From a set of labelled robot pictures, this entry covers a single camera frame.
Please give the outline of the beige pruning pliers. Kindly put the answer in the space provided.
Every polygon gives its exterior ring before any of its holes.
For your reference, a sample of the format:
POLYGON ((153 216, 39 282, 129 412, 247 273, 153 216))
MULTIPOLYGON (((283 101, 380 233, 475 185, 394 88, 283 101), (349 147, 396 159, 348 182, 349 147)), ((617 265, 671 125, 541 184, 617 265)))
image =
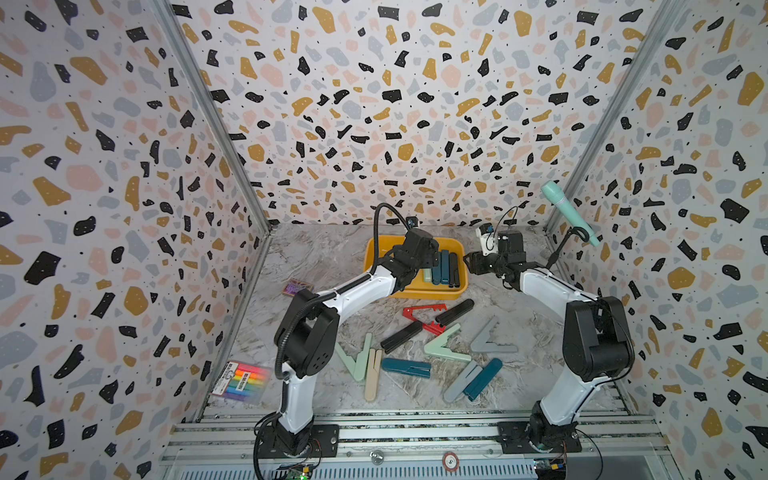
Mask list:
POLYGON ((377 399, 382 358, 382 350, 371 349, 369 351, 364 388, 364 399, 368 403, 377 399))

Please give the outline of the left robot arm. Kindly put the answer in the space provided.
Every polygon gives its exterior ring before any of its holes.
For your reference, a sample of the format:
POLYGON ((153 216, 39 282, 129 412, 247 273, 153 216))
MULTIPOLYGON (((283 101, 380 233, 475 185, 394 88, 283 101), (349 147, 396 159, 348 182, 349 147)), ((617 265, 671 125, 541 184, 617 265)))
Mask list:
POLYGON ((292 435, 313 422, 316 376, 334 353, 340 325, 364 307, 404 291, 423 269, 437 263, 438 241, 416 226, 407 226, 400 244, 380 252, 379 215, 384 209, 405 221, 392 205, 381 203, 375 208, 374 259, 369 270, 326 291, 298 292, 275 333, 274 374, 283 383, 276 424, 292 435))

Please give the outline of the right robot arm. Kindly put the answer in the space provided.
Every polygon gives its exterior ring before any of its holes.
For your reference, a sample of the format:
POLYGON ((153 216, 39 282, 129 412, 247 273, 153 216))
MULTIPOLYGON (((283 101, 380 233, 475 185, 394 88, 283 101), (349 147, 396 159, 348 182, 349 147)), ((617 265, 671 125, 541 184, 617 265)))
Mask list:
POLYGON ((585 292, 551 272, 564 243, 542 265, 527 259, 519 231, 498 231, 485 223, 476 234, 481 249, 464 256, 470 273, 495 275, 506 289, 538 300, 563 320, 564 369, 552 390, 533 407, 529 428, 561 432, 574 427, 589 397, 623 378, 634 365, 623 303, 585 292))

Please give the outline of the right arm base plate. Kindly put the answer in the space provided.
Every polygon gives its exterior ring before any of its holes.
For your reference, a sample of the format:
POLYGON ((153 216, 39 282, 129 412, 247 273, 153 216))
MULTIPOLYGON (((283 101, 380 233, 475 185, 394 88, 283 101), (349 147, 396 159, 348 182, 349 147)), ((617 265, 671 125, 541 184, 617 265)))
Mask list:
POLYGON ((545 420, 505 421, 497 424, 497 441, 504 454, 580 453, 576 423, 556 426, 545 420))

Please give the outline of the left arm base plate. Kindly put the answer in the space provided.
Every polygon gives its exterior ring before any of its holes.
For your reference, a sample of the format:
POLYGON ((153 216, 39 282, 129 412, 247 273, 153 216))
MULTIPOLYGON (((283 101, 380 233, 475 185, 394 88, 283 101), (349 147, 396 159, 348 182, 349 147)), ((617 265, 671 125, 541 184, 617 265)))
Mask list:
POLYGON ((254 453, 261 459, 334 458, 339 446, 337 424, 315 425, 310 422, 298 433, 291 433, 279 421, 259 427, 254 453))

